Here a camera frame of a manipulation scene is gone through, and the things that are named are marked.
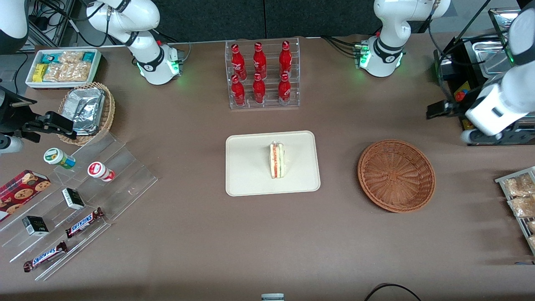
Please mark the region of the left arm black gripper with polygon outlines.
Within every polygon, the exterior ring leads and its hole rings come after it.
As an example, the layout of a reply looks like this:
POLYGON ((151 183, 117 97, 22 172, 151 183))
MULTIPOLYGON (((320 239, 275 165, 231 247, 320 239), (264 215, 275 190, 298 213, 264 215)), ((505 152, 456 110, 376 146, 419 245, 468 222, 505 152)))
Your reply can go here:
POLYGON ((426 119, 430 120, 443 115, 464 118, 469 109, 469 102, 466 98, 461 100, 443 100, 427 106, 426 119))

